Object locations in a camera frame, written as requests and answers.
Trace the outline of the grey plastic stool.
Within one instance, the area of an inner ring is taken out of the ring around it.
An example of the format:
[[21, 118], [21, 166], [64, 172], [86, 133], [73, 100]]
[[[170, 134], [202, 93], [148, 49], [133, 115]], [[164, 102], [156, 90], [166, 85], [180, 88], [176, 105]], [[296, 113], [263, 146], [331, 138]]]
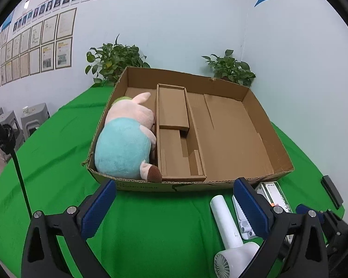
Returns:
[[46, 103], [34, 106], [25, 106], [22, 109], [21, 123], [25, 140], [50, 118]]

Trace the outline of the black clip on table edge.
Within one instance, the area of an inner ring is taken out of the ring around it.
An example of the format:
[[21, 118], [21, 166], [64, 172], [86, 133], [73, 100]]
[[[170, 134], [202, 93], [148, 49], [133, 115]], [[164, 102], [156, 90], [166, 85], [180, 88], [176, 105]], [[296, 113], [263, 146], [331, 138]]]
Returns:
[[333, 205], [338, 210], [343, 204], [343, 199], [339, 194], [338, 189], [335, 187], [335, 184], [332, 182], [331, 178], [328, 175], [325, 175], [321, 178], [321, 184], [326, 193], [328, 193]]

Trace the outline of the white hair dryer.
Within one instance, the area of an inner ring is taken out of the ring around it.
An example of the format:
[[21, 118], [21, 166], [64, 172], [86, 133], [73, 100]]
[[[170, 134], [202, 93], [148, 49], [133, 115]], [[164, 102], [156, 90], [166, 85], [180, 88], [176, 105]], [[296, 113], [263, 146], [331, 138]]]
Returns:
[[210, 209], [224, 245], [224, 250], [218, 252], [214, 257], [216, 277], [240, 277], [260, 246], [254, 242], [243, 243], [222, 195], [211, 199]]

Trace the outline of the large brown cardboard box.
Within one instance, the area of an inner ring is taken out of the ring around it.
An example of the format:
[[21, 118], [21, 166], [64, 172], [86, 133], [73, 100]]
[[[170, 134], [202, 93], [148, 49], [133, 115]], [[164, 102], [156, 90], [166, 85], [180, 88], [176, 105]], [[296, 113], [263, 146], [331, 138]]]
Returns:
[[293, 172], [292, 161], [265, 110], [247, 87], [221, 79], [153, 68], [128, 67], [106, 108], [120, 97], [150, 93], [157, 144], [151, 162], [160, 183], [116, 178], [126, 191], [207, 191], [234, 180], [275, 181]]

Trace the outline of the framed certificates on wall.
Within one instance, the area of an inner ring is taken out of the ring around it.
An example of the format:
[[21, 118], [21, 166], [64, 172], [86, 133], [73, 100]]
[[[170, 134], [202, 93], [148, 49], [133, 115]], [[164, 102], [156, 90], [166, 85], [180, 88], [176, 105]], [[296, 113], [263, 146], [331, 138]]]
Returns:
[[24, 18], [0, 32], [0, 87], [13, 81], [62, 68], [73, 62], [73, 34], [77, 8], [56, 13], [36, 24], [19, 29]]

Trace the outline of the white folding phone stand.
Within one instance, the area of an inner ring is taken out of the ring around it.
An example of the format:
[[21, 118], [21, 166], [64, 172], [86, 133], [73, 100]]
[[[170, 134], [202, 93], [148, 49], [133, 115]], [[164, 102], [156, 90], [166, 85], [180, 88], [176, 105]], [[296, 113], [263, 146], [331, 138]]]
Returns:
[[239, 228], [239, 232], [241, 234], [242, 239], [243, 240], [255, 239], [256, 235], [251, 225], [249, 224], [249, 221], [247, 220], [246, 215], [244, 214], [242, 208], [240, 207], [237, 199], [235, 198], [234, 195], [232, 195], [231, 199], [235, 209], [236, 218], [238, 221], [238, 228]]

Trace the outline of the left potted green plant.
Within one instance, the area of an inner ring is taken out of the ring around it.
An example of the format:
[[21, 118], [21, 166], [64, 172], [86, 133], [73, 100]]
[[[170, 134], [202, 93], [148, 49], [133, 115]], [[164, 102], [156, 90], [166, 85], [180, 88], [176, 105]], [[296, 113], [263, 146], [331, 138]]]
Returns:
[[116, 84], [127, 67], [151, 68], [146, 56], [136, 45], [118, 43], [119, 36], [113, 43], [103, 43], [101, 47], [91, 47], [86, 53], [85, 74], [92, 74], [96, 84]]

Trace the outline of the pink pig plush toy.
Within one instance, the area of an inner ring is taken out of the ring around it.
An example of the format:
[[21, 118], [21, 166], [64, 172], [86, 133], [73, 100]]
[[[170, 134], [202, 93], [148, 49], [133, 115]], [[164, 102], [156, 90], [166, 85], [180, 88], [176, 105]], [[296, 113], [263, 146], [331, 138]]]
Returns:
[[94, 152], [101, 174], [127, 180], [162, 182], [159, 168], [150, 163], [156, 147], [152, 131], [154, 113], [143, 104], [151, 97], [143, 92], [133, 98], [120, 97], [107, 113]]

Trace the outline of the green white medicine box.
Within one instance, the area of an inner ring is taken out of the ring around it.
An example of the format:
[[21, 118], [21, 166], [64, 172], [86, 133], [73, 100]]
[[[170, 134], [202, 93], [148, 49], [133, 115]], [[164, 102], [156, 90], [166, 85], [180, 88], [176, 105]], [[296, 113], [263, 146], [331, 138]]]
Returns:
[[263, 195], [271, 206], [281, 206], [286, 212], [292, 213], [292, 209], [287, 201], [280, 185], [277, 181], [261, 182], [255, 188], [255, 191]]

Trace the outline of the right potted green plant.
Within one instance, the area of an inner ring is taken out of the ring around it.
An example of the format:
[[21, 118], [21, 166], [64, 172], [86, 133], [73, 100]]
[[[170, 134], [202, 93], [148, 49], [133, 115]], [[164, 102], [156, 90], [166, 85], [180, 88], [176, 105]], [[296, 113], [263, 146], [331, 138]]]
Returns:
[[211, 68], [215, 79], [230, 81], [250, 88], [256, 75], [246, 62], [235, 59], [233, 52], [234, 50], [225, 50], [223, 56], [212, 53], [210, 56], [203, 55], [202, 58]]

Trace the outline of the potted green plant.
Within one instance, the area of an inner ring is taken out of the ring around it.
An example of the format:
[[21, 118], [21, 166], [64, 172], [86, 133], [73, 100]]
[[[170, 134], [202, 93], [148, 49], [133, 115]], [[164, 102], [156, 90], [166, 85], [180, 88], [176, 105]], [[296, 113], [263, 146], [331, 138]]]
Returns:
[[116, 84], [127, 67], [151, 68], [146, 56], [136, 45], [118, 43], [119, 36], [113, 43], [103, 43], [101, 47], [91, 47], [86, 53], [85, 74], [92, 74], [96, 84]]
[[202, 58], [211, 68], [215, 79], [230, 81], [250, 88], [256, 75], [246, 62], [235, 59], [233, 52], [234, 50], [225, 50], [223, 56], [212, 53], [210, 56], [203, 55]]

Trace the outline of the brown cardboard insert tray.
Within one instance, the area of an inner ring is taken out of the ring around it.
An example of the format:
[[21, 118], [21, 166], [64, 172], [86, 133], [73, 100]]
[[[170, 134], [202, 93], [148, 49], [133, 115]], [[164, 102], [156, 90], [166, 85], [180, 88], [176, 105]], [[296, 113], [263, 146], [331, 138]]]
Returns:
[[158, 167], [167, 182], [203, 182], [206, 169], [197, 126], [185, 87], [156, 88]]

